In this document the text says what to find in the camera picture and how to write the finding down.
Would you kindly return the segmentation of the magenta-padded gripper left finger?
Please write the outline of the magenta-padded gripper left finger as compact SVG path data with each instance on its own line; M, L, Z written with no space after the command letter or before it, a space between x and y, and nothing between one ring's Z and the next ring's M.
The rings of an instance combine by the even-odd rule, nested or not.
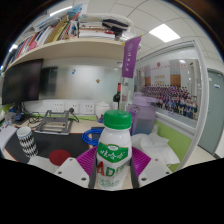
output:
M55 175L78 186L93 189L96 183L96 151L93 147L77 158L69 157L55 171Z

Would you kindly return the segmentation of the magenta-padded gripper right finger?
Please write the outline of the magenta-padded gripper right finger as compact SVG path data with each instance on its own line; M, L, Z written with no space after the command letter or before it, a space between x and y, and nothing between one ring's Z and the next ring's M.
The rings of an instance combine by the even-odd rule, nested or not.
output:
M133 147L130 173L132 186L139 188L170 175L172 171L159 159L150 158Z

